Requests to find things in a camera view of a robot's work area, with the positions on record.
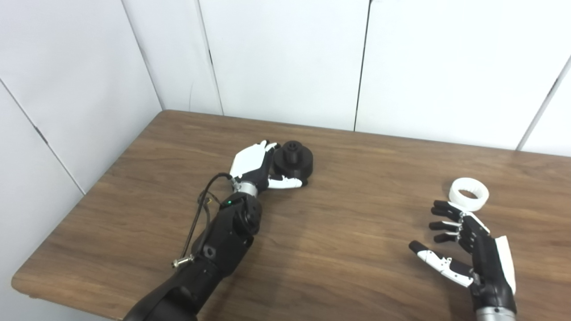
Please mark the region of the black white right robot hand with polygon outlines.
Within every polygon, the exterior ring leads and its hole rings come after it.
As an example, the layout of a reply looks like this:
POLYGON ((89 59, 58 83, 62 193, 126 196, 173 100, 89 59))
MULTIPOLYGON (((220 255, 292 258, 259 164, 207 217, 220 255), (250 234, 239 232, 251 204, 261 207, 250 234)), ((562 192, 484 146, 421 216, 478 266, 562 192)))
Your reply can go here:
POLYGON ((434 241, 457 243, 472 263, 445 256, 416 240, 409 244, 412 252, 440 275, 469 290, 478 321, 514 321, 517 285, 508 238, 494 238, 474 213, 452 202, 436 200, 431 213, 447 218, 430 222, 429 228, 439 232, 434 241))

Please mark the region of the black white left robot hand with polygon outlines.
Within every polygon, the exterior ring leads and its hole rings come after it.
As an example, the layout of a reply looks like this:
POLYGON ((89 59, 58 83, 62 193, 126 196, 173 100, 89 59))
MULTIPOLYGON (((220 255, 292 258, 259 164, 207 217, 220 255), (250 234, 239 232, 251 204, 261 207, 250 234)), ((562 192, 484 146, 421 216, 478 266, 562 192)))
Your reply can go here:
POLYGON ((234 192, 242 192, 254 197, 267 189, 295 189, 308 185, 306 180, 271 174, 274 153, 281 145, 263 140, 241 150, 235 155, 230 169, 234 192))

